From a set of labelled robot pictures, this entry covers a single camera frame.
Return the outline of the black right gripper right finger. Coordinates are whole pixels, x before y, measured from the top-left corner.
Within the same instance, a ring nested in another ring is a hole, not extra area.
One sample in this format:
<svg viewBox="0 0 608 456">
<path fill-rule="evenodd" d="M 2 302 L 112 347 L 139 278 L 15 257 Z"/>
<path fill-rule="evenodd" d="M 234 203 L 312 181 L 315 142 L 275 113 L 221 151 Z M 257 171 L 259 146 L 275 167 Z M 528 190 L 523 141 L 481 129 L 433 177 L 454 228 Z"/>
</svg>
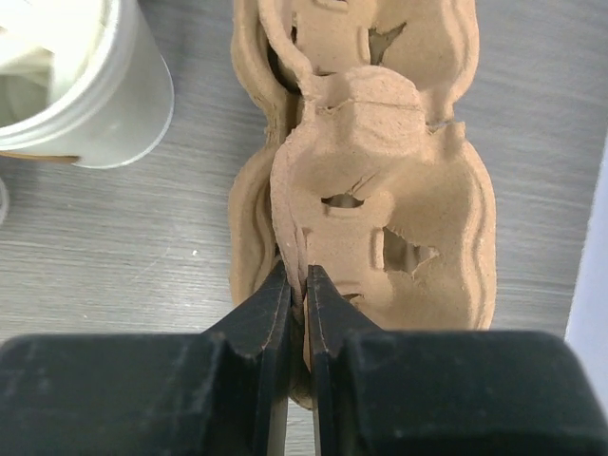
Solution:
<svg viewBox="0 0 608 456">
<path fill-rule="evenodd" d="M 580 361 L 528 331 L 385 331 L 308 272 L 319 455 L 603 455 Z"/>
</svg>

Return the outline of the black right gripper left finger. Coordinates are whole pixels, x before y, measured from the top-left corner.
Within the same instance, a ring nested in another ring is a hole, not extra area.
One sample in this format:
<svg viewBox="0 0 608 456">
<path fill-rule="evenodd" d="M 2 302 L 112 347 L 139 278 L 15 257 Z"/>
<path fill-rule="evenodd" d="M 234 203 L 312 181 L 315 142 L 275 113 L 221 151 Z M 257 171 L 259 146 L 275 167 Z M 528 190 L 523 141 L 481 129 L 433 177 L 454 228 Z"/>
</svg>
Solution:
<svg viewBox="0 0 608 456">
<path fill-rule="evenodd" d="M 1 451 L 280 455 L 290 329 L 277 264 L 205 332 L 12 338 L 1 349 Z"/>
</svg>

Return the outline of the brown cardboard cup carrier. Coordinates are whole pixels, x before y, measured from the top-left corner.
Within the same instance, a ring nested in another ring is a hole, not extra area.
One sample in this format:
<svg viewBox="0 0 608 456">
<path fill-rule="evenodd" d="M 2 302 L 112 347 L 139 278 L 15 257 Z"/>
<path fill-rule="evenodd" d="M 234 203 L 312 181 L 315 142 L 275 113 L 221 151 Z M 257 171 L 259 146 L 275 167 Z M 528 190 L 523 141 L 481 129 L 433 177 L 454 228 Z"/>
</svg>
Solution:
<svg viewBox="0 0 608 456">
<path fill-rule="evenodd" d="M 300 71 L 301 119 L 271 173 L 275 236 L 303 316 L 312 265 L 384 329 L 485 329 L 496 204 L 465 126 L 462 78 L 383 66 Z"/>
<path fill-rule="evenodd" d="M 412 81 L 428 125 L 448 121 L 479 61 L 472 1 L 237 1 L 232 63 L 266 118 L 265 143 L 238 172 L 229 195 L 235 303 L 248 298 L 276 258 L 270 213 L 275 154 L 301 118 L 304 71 L 330 76 L 380 66 Z"/>
</svg>

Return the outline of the white straw holder tin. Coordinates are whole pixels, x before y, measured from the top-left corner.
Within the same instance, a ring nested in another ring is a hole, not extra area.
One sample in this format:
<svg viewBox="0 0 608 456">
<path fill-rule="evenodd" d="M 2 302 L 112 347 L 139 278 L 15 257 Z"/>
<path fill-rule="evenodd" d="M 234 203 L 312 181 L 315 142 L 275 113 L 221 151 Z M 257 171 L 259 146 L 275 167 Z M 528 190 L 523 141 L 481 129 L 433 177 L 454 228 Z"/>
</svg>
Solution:
<svg viewBox="0 0 608 456">
<path fill-rule="evenodd" d="M 136 1 L 106 1 L 104 34 L 59 101 L 1 125 L 1 154 L 92 169 L 125 166 L 162 140 L 174 112 L 166 62 Z"/>
</svg>

